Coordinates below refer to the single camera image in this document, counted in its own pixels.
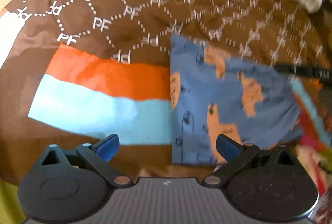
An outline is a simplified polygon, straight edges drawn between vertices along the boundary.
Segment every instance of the light blue strip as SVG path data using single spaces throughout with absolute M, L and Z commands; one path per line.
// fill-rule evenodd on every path
M 120 144 L 171 144 L 171 106 L 166 100 L 110 97 L 45 74 L 29 115 L 56 128 L 102 139 L 116 133 Z
M 308 114 L 313 121 L 313 124 L 318 133 L 319 140 L 324 143 L 326 146 L 332 146 L 331 136 L 325 131 L 323 121 L 317 114 L 317 109 L 313 102 L 311 101 L 310 96 L 303 88 L 302 82 L 300 79 L 293 79 L 291 82 L 293 91 L 301 98 L 302 103 L 304 104 Z

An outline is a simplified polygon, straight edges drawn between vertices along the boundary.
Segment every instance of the yellow fabric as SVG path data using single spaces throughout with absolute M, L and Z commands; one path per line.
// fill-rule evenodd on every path
M 17 186 L 0 179 L 0 223 L 21 224 L 25 217 L 17 200 Z

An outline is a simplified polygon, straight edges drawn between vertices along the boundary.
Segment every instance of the blue cloth with orange print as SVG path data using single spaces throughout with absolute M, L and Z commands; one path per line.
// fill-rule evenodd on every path
M 302 135 L 288 76 L 177 35 L 171 45 L 173 163 L 224 162 L 219 134 L 261 149 Z

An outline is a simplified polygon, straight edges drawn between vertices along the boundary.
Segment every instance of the orange stripe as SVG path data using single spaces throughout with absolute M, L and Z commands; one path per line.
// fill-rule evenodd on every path
M 170 99 L 169 68 L 100 59 L 65 44 L 54 54 L 46 73 L 113 97 Z

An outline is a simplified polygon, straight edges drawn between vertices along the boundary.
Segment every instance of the brown fabric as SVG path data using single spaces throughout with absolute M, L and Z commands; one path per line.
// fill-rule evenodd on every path
M 58 9 L 49 14 L 50 6 Z M 100 58 L 113 58 L 119 50 L 128 55 L 130 50 L 131 64 L 168 66 L 174 32 L 197 45 L 209 41 L 268 65 L 275 63 L 272 56 L 277 62 L 329 65 L 324 48 L 317 54 L 322 41 L 314 26 L 290 0 L 13 0 L 6 9 L 31 14 L 0 69 L 0 175 L 12 184 L 19 183 L 48 144 L 73 148 L 95 141 L 27 116 L 54 52 L 70 35 L 76 42 L 69 45 Z M 68 38 L 58 41 L 60 34 Z M 170 146 L 122 146 L 112 163 L 134 177 L 144 169 L 202 178 L 213 169 L 171 166 L 170 161 Z

